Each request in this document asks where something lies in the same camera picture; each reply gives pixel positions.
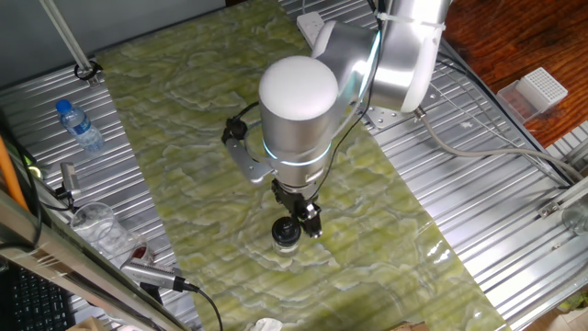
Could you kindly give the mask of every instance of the bottle label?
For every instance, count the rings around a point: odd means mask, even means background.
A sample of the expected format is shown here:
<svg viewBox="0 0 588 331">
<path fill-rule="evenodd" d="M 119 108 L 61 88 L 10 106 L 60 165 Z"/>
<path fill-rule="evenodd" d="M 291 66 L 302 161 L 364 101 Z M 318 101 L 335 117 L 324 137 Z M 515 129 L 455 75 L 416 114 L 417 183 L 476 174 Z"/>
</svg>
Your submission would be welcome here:
<svg viewBox="0 0 588 331">
<path fill-rule="evenodd" d="M 88 131 L 90 129 L 90 126 L 92 126 L 92 121 L 90 121 L 90 119 L 87 117 L 87 115 L 84 115 L 84 120 L 82 120 L 82 122 L 72 128 L 66 128 L 67 131 L 73 135 L 80 135 L 83 134 L 84 132 Z"/>
</svg>

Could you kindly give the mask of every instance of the white pipette tip box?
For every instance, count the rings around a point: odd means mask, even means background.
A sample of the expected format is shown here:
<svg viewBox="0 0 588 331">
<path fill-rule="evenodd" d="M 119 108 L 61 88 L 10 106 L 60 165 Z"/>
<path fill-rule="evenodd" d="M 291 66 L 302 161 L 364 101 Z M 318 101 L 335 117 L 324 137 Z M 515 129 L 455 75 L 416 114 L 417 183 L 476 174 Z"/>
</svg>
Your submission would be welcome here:
<svg viewBox="0 0 588 331">
<path fill-rule="evenodd" d="M 568 95 L 560 82 L 545 69 L 537 68 L 520 81 L 500 90 L 498 100 L 522 122 L 557 106 Z"/>
</svg>

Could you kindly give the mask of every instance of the green marble mat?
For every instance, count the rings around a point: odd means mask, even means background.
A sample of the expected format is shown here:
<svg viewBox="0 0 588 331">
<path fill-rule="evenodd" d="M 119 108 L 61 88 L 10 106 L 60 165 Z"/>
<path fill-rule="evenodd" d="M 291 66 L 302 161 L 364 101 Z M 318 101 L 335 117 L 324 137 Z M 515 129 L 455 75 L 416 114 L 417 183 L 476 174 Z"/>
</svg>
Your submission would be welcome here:
<svg viewBox="0 0 588 331">
<path fill-rule="evenodd" d="M 263 317 L 286 330 L 495 330 L 504 320 L 368 132 L 358 126 L 321 190 L 323 236 L 293 258 L 272 250 L 286 210 L 249 184 L 221 144 L 224 121 L 257 98 L 283 57 L 309 54 L 277 2 L 255 0 L 98 55 L 187 279 L 227 330 Z M 193 296 L 204 327 L 218 328 Z"/>
</svg>

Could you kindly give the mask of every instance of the metal grating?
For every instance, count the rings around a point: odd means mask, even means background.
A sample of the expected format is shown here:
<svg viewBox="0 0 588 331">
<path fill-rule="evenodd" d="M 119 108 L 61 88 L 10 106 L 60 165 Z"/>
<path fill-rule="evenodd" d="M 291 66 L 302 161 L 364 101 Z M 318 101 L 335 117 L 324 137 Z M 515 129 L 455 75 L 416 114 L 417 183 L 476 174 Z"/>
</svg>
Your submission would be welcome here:
<svg viewBox="0 0 588 331">
<path fill-rule="evenodd" d="M 111 206 L 125 228 L 149 240 L 158 263 L 173 265 L 174 252 L 104 80 L 101 78 L 100 87 L 91 89 L 72 72 L 73 68 L 66 68 L 0 91 L 0 109 L 20 142 L 37 158 L 47 184 L 59 187 L 62 180 L 59 163 L 73 162 L 83 194 L 75 205 L 100 201 Z M 106 141 L 100 155 L 84 152 L 63 129 L 54 108 L 61 98 L 81 106 L 100 129 Z M 124 257 L 110 260 L 118 266 Z M 198 314 L 187 292 L 161 290 L 161 296 L 165 308 L 182 322 L 199 325 Z M 120 328 L 101 309 L 82 298 L 73 296 L 70 302 L 76 323 L 95 316 L 111 329 Z"/>
<path fill-rule="evenodd" d="M 278 1 L 292 20 L 301 14 L 301 0 Z M 306 12 L 311 11 L 318 11 L 325 21 L 376 27 L 365 1 L 307 1 Z M 445 53 L 452 53 L 444 46 Z M 462 74 L 438 63 L 432 83 L 485 125 L 491 127 L 494 122 L 517 146 L 539 146 Z M 444 97 L 427 99 L 426 104 L 430 105 L 425 108 L 427 116 L 446 143 L 463 150 L 509 147 Z M 524 328 L 582 286 L 573 280 L 586 266 L 588 243 L 562 223 L 544 222 L 537 213 L 561 194 L 558 183 L 520 155 L 463 158 L 447 154 L 412 115 L 396 114 L 383 123 L 387 125 L 368 122 L 367 127 L 513 329 Z M 588 126 L 584 129 L 588 135 Z"/>
<path fill-rule="evenodd" d="M 301 13 L 301 0 L 279 2 L 290 18 Z M 306 3 L 307 12 L 319 11 L 323 19 L 376 26 L 364 0 Z M 0 107 L 18 138 L 39 158 L 51 186 L 59 185 L 59 163 L 74 162 L 85 195 L 78 203 L 100 200 L 113 206 L 125 227 L 150 239 L 158 262 L 174 264 L 174 254 L 106 87 L 89 89 L 71 72 L 67 68 L 1 91 Z M 442 64 L 433 78 L 444 95 L 472 116 L 489 125 L 492 119 L 517 145 L 530 146 L 533 138 L 528 132 L 521 131 L 468 79 Z M 57 122 L 53 104 L 62 97 L 84 107 L 103 132 L 107 146 L 99 157 L 85 154 Z M 428 104 L 427 116 L 448 143 L 461 149 L 506 146 L 443 98 Z M 542 222 L 536 210 L 561 191 L 525 158 L 467 159 L 445 154 L 411 116 L 399 115 L 383 129 L 370 123 L 367 127 L 513 329 L 529 324 L 576 290 L 567 279 L 588 260 L 588 243 L 568 233 L 562 224 Z M 187 294 L 167 291 L 162 297 L 165 306 L 182 321 L 198 322 Z M 73 297 L 72 303 L 77 321 L 94 315 L 108 323 L 101 310 L 84 300 Z M 109 323 L 109 327 L 119 326 Z"/>
<path fill-rule="evenodd" d="M 578 171 L 585 172 L 588 169 L 588 121 L 554 142 L 547 150 Z"/>
</svg>

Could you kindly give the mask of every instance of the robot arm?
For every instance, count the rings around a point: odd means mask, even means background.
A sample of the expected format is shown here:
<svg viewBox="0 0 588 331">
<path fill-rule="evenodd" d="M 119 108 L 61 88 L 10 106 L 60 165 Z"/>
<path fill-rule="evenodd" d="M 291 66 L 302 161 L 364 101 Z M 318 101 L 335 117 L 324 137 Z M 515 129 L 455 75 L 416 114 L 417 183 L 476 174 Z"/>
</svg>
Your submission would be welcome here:
<svg viewBox="0 0 588 331">
<path fill-rule="evenodd" d="M 379 14 L 382 31 L 327 22 L 312 57 L 288 57 L 264 73 L 259 104 L 267 162 L 242 170 L 271 172 L 277 201 L 309 236 L 322 234 L 316 182 L 345 110 L 353 101 L 358 105 L 370 87 L 374 106 L 406 112 L 418 107 L 435 67 L 450 2 L 394 0 L 387 13 Z M 242 164 L 243 148 L 234 142 L 225 145 Z M 278 244 L 291 245 L 300 230 L 292 231 L 291 223 L 278 220 L 273 234 Z"/>
</svg>

